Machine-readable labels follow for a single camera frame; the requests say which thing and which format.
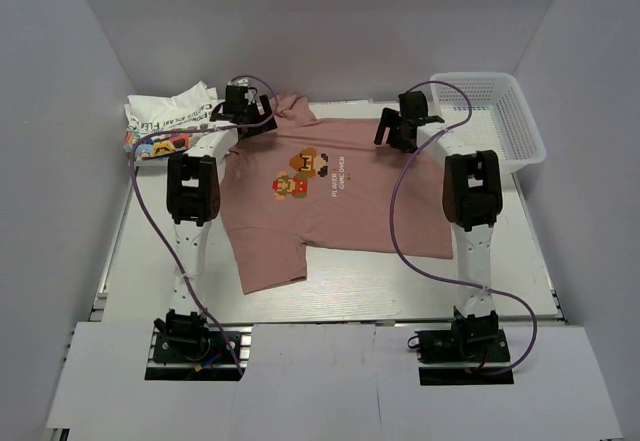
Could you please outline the pink printed t-shirt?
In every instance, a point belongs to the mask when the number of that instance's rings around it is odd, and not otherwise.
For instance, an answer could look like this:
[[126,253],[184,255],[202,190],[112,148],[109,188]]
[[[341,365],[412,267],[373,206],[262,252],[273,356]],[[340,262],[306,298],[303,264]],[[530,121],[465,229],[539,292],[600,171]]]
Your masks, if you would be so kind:
[[320,119],[306,98],[278,98],[277,129],[226,157],[221,217],[249,294],[301,281],[309,246],[450,259],[443,169],[374,143],[375,119]]

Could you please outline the white printed t-shirt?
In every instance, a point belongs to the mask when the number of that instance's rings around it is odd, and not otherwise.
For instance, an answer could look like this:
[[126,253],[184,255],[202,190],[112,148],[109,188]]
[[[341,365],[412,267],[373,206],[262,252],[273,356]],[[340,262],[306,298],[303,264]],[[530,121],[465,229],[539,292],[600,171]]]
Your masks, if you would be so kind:
[[124,105],[127,157],[131,159],[135,153],[136,161],[145,163],[186,151],[202,136],[186,131],[208,128],[217,105],[217,90],[203,81],[171,97],[129,95]]

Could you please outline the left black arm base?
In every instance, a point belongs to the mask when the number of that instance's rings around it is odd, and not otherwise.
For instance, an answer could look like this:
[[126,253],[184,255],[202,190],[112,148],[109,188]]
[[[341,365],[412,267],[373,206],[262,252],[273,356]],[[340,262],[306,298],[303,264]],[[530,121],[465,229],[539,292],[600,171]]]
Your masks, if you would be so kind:
[[204,315],[168,311],[153,322],[147,381],[232,381],[248,362],[250,332],[221,332]]

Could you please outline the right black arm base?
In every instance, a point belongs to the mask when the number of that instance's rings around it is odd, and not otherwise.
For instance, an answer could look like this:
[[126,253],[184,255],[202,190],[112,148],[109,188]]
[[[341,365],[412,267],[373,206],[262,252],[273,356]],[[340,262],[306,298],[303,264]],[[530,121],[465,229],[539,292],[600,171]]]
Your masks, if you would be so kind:
[[457,313],[447,329],[415,332],[407,348],[417,353],[422,386],[514,383],[506,335],[496,312],[482,317]]

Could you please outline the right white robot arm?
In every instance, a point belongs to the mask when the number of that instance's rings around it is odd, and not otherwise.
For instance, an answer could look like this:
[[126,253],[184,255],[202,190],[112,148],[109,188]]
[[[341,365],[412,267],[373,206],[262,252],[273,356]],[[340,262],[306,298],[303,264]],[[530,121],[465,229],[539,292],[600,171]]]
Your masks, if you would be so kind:
[[398,96],[399,108],[385,108],[374,143],[416,156],[428,152],[443,168],[442,206],[457,249],[461,291],[454,304],[449,343],[472,360],[498,339],[499,321],[490,293],[490,247],[503,208],[497,154],[481,151],[454,134],[443,118],[429,113],[421,91]]

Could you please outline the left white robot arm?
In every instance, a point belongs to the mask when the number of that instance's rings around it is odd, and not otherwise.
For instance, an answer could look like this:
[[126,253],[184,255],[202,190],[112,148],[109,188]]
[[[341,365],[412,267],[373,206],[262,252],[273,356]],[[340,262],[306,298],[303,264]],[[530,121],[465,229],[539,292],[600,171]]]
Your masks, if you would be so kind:
[[239,140],[277,127],[270,99],[258,93],[257,81],[249,75],[229,81],[224,100],[213,108],[209,121],[193,131],[190,147],[168,158],[166,206],[173,223],[176,277],[165,333],[180,332],[177,348],[191,360],[202,359],[211,348],[211,335],[202,329],[207,314],[196,284],[205,265],[207,238],[220,211],[220,168]]

